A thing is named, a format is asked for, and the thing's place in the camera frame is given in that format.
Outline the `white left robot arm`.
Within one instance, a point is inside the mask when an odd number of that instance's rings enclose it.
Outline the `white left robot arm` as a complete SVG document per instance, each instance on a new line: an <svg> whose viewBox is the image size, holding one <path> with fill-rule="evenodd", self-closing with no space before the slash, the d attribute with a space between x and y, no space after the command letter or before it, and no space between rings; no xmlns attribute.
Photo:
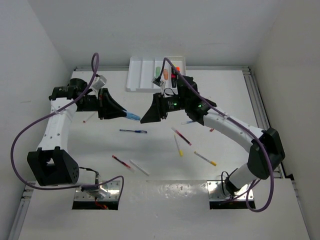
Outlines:
<svg viewBox="0 0 320 240"><path fill-rule="evenodd" d="M27 162L40 186L76 184L79 166L68 153L68 136L76 112L96 112L101 120L125 118L127 111L105 88L107 80L98 75L91 87L80 78L68 85L55 87L49 96L53 114L36 151L27 155Z"/></svg>

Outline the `orange eraser case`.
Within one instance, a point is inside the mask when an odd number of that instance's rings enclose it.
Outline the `orange eraser case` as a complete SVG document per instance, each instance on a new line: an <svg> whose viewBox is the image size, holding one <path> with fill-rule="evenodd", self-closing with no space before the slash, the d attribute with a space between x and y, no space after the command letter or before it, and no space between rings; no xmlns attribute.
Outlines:
<svg viewBox="0 0 320 240"><path fill-rule="evenodd" d="M164 70L163 70L163 76L164 76L164 79L165 79L165 80L168 80L169 74L168 74L168 70L167 70L167 69L164 69Z"/></svg>

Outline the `white divided organizer tray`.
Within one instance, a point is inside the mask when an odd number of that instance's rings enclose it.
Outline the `white divided organizer tray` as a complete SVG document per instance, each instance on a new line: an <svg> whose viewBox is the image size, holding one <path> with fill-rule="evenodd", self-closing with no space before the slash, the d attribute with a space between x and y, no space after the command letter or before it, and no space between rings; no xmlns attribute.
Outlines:
<svg viewBox="0 0 320 240"><path fill-rule="evenodd" d="M163 65L162 56L132 56L129 62L126 90L132 93L159 93L161 89L153 85L152 79L156 74L156 67ZM165 88L173 89L177 93L177 88L172 88L171 83L171 66L165 63L164 69L168 71L168 80L161 79L165 82Z"/></svg>

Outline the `green eraser case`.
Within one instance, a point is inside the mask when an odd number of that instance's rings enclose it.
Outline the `green eraser case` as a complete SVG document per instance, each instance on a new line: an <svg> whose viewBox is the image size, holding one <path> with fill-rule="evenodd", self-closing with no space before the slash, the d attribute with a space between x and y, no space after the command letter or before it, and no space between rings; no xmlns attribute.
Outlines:
<svg viewBox="0 0 320 240"><path fill-rule="evenodd" d="M155 77L158 78L160 76L160 73L161 73L161 67L157 66L155 68Z"/></svg>

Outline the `white marker pen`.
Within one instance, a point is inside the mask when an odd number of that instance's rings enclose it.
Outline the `white marker pen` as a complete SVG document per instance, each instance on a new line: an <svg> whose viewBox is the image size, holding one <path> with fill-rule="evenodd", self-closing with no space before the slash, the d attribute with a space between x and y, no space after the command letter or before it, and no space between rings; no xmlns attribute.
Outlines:
<svg viewBox="0 0 320 240"><path fill-rule="evenodd" d="M143 174L145 174L146 176L149 176L149 172L147 172L145 169L143 169L139 164L137 164L136 162L134 162L132 159L129 160L129 162L136 167L138 170L140 170Z"/></svg>

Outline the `blue gel pen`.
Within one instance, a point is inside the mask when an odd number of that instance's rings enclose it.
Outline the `blue gel pen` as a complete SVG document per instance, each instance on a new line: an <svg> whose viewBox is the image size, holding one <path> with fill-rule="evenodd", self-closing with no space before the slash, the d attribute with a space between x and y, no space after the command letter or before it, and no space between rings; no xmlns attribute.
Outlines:
<svg viewBox="0 0 320 240"><path fill-rule="evenodd" d="M188 124L192 124L192 123L194 123L194 121L189 120L189 121L182 122L181 125L188 125Z"/></svg>

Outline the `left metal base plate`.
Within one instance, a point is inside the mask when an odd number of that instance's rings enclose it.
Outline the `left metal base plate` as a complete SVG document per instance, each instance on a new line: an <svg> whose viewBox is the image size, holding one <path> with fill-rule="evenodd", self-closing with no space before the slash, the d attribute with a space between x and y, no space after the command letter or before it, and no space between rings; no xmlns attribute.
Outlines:
<svg viewBox="0 0 320 240"><path fill-rule="evenodd" d="M118 201L122 182L114 180L97 187L78 187L74 193L74 200L78 202Z"/></svg>

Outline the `yellow tip white marker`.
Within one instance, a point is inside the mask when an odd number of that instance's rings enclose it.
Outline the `yellow tip white marker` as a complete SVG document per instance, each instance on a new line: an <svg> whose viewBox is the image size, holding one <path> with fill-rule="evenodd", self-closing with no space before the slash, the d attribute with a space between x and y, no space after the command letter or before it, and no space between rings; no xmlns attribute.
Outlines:
<svg viewBox="0 0 320 240"><path fill-rule="evenodd" d="M176 135L174 135L174 140L175 140L175 144L176 144L179 156L183 157L184 154L183 154L183 151L182 151L182 149L180 147L180 143L179 143L178 138L177 138Z"/></svg>
<svg viewBox="0 0 320 240"><path fill-rule="evenodd" d="M207 159L206 157L204 157L201 154L199 154L197 151L194 151L194 154L196 156L198 156L199 158L201 158L202 160L204 160L204 161L208 162L209 164L213 165L213 166L217 165L214 161Z"/></svg>

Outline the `red tip white pen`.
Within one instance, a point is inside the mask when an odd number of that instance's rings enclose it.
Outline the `red tip white pen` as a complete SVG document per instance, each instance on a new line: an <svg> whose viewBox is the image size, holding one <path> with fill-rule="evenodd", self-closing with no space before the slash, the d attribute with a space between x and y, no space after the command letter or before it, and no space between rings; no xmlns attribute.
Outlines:
<svg viewBox="0 0 320 240"><path fill-rule="evenodd" d="M82 122L83 123L87 123L92 117L94 117L96 115L95 112L91 113L90 115L88 115Z"/></svg>

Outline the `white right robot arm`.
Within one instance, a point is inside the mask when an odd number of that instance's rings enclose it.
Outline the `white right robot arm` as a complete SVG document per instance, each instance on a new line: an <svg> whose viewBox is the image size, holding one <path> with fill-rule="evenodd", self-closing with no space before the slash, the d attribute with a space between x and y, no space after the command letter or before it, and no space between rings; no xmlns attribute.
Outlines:
<svg viewBox="0 0 320 240"><path fill-rule="evenodd" d="M152 104L140 122L160 122L168 113L184 110L192 121L222 133L243 147L248 152L247 163L225 180L225 189L230 195L254 180L266 180L284 160L285 151L277 130L272 127L263 130L227 115L216 103L199 96L193 77L179 78L176 86L177 93L171 96L153 94Z"/></svg>

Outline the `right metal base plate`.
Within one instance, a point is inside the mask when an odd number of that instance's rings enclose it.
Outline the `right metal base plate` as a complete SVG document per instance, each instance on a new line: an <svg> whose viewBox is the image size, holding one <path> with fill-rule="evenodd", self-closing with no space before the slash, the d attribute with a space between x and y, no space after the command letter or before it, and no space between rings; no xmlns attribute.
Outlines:
<svg viewBox="0 0 320 240"><path fill-rule="evenodd" d="M209 180L207 181L208 198L210 202L224 202L229 200L245 201L247 191L250 184L244 185L239 191L236 191L234 195L231 195L225 189L223 191L224 181L221 180Z"/></svg>

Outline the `dark red gel pen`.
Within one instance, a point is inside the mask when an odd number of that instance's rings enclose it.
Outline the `dark red gel pen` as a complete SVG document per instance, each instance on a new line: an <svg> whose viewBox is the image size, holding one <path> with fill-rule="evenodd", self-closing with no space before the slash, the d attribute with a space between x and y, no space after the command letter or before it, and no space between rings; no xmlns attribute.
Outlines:
<svg viewBox="0 0 320 240"><path fill-rule="evenodd" d="M178 131L176 128L171 127L171 129L181 138L183 139L189 146L192 145L192 143L180 132Z"/></svg>

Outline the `metal base plate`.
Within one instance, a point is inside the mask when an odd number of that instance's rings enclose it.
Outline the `metal base plate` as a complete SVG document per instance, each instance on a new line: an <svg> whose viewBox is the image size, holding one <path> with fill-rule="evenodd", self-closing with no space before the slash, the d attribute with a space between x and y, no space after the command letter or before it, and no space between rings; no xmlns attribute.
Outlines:
<svg viewBox="0 0 320 240"><path fill-rule="evenodd" d="M122 182L114 180L97 187L78 187L74 193L74 200L78 202L118 201Z"/></svg>
<svg viewBox="0 0 320 240"><path fill-rule="evenodd" d="M208 198L210 202L224 202L229 200L245 201L247 191L250 184L244 185L239 191L236 191L234 195L231 195L225 189L223 191L224 181L221 180L209 180L207 181Z"/></svg>

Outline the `blue ballpoint pen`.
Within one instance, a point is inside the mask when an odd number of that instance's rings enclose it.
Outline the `blue ballpoint pen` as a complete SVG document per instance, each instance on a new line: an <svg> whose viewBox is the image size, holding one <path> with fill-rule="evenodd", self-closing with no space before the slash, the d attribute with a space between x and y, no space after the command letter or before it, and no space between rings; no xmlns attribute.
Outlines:
<svg viewBox="0 0 320 240"><path fill-rule="evenodd" d="M120 132L131 132L131 133L139 133L139 134L147 134L146 130L129 130L129 129L120 129Z"/></svg>

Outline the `blue eraser case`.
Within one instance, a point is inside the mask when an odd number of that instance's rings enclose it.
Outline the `blue eraser case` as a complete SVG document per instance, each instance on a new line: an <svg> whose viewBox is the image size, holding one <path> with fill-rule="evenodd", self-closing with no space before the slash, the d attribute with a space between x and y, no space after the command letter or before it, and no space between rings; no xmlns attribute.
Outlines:
<svg viewBox="0 0 320 240"><path fill-rule="evenodd" d="M125 116L126 119L133 120L133 121L140 121L140 119L141 119L140 116L138 116L132 112L126 111L125 113L126 113L126 116Z"/></svg>

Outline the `pink cap black highlighter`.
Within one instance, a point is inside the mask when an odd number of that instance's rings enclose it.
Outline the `pink cap black highlighter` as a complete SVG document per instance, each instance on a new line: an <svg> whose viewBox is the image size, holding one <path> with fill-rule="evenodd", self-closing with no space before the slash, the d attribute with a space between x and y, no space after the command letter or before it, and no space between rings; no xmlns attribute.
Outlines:
<svg viewBox="0 0 320 240"><path fill-rule="evenodd" d="M171 87L172 88L176 88L177 87L176 81L177 81L177 75L172 73L171 74Z"/></svg>

